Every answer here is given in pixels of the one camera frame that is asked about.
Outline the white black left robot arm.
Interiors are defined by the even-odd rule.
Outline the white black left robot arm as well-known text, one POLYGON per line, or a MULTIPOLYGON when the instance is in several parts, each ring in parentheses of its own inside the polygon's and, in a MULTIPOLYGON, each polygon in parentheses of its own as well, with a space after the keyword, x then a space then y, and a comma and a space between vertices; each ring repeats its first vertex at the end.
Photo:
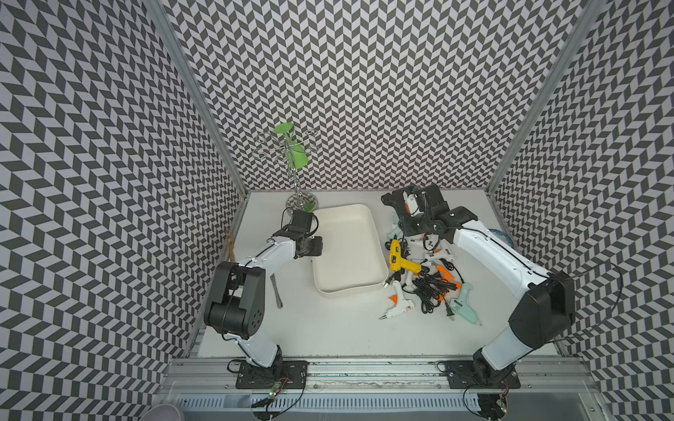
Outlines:
POLYGON ((314 213, 294 210, 290 222, 259 251, 240 261, 223 261, 215 269, 204 323, 224 340, 233 340, 254 367, 272 368, 282 360, 281 348, 262 330, 267 282, 286 263, 322 254, 318 228, 314 213))

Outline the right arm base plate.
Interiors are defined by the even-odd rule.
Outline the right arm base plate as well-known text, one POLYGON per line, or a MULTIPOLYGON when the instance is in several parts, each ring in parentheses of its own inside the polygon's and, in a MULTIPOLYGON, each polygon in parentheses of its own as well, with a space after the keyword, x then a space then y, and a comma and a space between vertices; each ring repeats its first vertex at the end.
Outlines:
POLYGON ((501 370, 493 369, 483 361, 441 361, 440 370, 451 389, 520 389, 521 381, 510 364, 501 370))

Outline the mint green glue gun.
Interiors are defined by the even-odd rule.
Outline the mint green glue gun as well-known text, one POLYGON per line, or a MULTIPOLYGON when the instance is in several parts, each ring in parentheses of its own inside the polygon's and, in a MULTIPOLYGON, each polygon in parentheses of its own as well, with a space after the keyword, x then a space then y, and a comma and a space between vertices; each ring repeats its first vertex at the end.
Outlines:
POLYGON ((389 233, 387 233, 387 235, 386 235, 387 240, 389 240, 389 241, 400 240, 404 236, 405 235, 404 235, 402 229, 400 228, 399 224, 394 224, 391 228, 391 231, 389 231, 389 233))

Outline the white glue gun orange trigger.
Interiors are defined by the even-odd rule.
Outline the white glue gun orange trigger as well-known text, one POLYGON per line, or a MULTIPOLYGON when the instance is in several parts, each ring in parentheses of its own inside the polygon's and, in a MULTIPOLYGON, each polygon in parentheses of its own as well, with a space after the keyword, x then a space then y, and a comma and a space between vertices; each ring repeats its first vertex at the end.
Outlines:
POLYGON ((446 240, 440 240, 440 243, 432 250, 423 248, 423 264, 437 264, 444 266, 446 263, 453 263, 455 256, 449 250, 449 243, 446 240))

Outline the white plastic storage box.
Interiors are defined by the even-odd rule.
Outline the white plastic storage box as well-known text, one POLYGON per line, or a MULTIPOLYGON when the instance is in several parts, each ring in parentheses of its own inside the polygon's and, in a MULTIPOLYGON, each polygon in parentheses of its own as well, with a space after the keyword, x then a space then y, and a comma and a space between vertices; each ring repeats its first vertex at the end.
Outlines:
POLYGON ((325 298, 344 298, 384 285, 384 262, 370 208, 361 203, 317 210, 322 252, 312 259, 314 285, 325 298))

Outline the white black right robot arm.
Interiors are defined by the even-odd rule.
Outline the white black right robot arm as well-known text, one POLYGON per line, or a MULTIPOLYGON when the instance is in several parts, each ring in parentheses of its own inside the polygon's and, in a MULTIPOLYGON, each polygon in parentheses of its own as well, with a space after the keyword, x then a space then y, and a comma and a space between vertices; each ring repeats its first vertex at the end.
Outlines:
POLYGON ((574 282, 543 268, 498 239, 471 210, 449 207, 435 184, 408 186, 382 196, 406 236, 431 234, 488 268, 518 301, 507 327, 473 354, 469 373, 480 386, 498 385, 516 361, 543 347, 575 322, 574 282))

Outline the black glue gun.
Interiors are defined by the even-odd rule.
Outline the black glue gun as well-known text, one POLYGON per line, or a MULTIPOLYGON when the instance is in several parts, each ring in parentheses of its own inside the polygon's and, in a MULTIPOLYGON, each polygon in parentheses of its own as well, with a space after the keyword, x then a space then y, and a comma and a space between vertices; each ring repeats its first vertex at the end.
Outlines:
POLYGON ((397 189, 396 191, 382 195, 381 201, 385 206, 393 208, 399 217, 416 216, 421 212, 419 210, 416 191, 417 188, 414 186, 397 189))

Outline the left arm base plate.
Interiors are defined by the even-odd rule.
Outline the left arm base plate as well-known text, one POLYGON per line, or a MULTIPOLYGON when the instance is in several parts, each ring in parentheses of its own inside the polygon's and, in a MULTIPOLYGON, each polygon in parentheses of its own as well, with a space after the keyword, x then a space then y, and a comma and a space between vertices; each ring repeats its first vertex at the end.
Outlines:
POLYGON ((277 383, 283 389, 303 389, 308 366, 308 361, 285 361, 272 368, 259 368, 245 360, 234 360, 227 370, 235 375, 236 389, 271 390, 277 383))

